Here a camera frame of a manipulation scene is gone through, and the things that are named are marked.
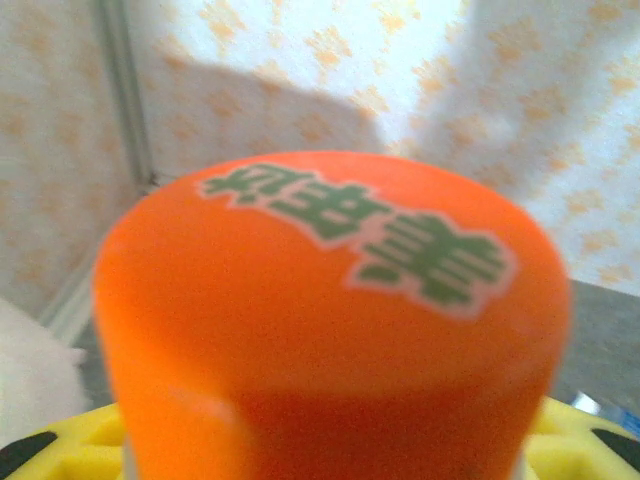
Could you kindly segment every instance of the gray surface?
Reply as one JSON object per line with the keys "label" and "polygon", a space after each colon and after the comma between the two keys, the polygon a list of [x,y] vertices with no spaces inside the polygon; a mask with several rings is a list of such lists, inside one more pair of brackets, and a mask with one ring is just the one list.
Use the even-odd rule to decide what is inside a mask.
{"label": "gray surface", "polygon": [[[574,282],[571,346],[552,395],[576,390],[609,399],[640,414],[640,298]],[[82,374],[92,407],[111,402],[93,327],[78,347],[88,351]]]}

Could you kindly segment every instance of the patterned wallpaper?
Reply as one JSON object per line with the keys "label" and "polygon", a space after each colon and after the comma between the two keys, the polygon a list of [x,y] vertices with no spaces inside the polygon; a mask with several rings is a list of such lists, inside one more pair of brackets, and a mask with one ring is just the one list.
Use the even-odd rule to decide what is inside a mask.
{"label": "patterned wallpaper", "polygon": [[575,278],[640,294],[640,0],[129,3],[160,173],[408,156],[526,207]]}
{"label": "patterned wallpaper", "polygon": [[0,296],[37,315],[135,199],[86,0],[0,15]]}

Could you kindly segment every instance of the yellow base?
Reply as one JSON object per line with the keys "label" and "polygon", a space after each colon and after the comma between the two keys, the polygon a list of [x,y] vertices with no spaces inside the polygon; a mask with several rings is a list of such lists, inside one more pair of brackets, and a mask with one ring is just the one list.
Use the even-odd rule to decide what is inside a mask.
{"label": "yellow base", "polygon": [[[526,480],[640,480],[630,465],[592,432],[628,438],[621,427],[546,399],[524,445]],[[6,480],[124,480],[125,429],[117,405],[51,425],[58,438]]]}

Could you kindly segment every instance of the orange cap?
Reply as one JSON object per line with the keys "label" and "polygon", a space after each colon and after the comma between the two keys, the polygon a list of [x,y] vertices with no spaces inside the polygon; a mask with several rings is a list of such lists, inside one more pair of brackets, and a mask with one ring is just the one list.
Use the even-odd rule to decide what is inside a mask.
{"label": "orange cap", "polygon": [[145,480],[506,479],[570,308],[522,210],[337,152],[160,189],[109,235],[95,295]]}

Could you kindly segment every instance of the orange bottle cap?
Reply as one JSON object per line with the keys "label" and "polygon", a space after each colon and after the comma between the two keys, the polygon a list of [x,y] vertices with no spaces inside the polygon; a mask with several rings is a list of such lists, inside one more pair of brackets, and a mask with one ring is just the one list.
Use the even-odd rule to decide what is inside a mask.
{"label": "orange bottle cap", "polygon": [[142,479],[506,479],[568,332],[518,207],[360,153],[230,162],[105,242],[97,319]]}

